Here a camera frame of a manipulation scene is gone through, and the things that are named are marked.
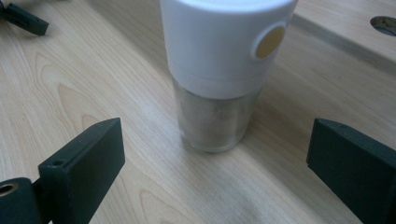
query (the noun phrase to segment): gold circle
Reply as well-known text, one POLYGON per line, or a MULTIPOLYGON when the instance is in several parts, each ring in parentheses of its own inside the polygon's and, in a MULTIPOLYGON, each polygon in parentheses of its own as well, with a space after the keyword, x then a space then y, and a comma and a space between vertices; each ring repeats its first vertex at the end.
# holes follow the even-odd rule
POLYGON ((285 35, 285 28, 278 26, 270 31, 265 37, 262 38, 256 50, 256 55, 259 58, 267 57, 274 49, 282 42, 285 35))
POLYGON ((18 183, 9 183, 0 186, 0 197, 4 197, 18 188, 18 183))

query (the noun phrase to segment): wooden table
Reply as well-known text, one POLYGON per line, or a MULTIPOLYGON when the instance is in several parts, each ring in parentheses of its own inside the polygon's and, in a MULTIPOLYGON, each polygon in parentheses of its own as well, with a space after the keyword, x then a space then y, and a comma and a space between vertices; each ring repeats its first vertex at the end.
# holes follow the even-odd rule
POLYGON ((92 223, 360 223, 305 158, 316 117, 396 148, 396 39, 369 23, 396 6, 331 2, 299 2, 246 137, 220 154, 180 139, 158 0, 36 2, 47 35, 0 23, 0 179, 36 180, 120 117, 127 162, 92 223))

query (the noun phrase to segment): white container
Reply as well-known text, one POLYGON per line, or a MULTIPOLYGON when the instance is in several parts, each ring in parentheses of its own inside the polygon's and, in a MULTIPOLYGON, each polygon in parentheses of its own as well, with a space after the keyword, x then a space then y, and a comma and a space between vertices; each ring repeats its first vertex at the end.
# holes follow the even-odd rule
POLYGON ((297 0, 161 0, 179 126, 194 147, 222 151, 242 138, 296 4, 297 0), (229 132, 235 123, 237 130, 229 132), (233 141, 214 143, 213 127, 218 127, 217 135, 233 135, 233 141))

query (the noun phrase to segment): white lid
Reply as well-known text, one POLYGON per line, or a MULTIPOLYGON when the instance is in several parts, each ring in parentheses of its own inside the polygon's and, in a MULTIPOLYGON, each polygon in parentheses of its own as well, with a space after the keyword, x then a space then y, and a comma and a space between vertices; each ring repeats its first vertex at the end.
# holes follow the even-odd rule
POLYGON ((186 90, 232 99, 260 88, 297 0, 161 0, 169 69, 186 90))

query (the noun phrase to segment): transparent cup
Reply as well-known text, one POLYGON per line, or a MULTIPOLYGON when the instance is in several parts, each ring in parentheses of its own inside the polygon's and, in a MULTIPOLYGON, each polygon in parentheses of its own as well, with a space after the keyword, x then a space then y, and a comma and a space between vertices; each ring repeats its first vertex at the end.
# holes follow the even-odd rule
POLYGON ((230 100, 209 99, 183 89, 173 78, 177 121, 182 136, 195 148, 221 152, 243 138, 261 89, 230 100))

